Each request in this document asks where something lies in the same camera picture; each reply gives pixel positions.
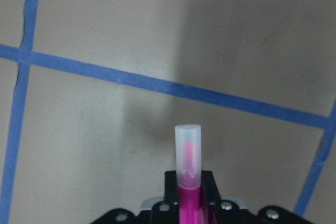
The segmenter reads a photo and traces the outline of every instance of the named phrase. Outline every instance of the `black metal mount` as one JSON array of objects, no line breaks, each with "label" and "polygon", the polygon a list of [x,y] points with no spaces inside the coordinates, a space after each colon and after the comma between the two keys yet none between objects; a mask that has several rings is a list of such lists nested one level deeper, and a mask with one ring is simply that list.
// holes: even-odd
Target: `black metal mount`
[{"label": "black metal mount", "polygon": [[[164,175],[163,200],[142,209],[138,216],[123,208],[113,209],[92,224],[179,224],[176,172],[168,171]],[[281,207],[264,207],[255,216],[238,202],[222,199],[211,171],[202,171],[201,187],[205,224],[312,224]]]}]

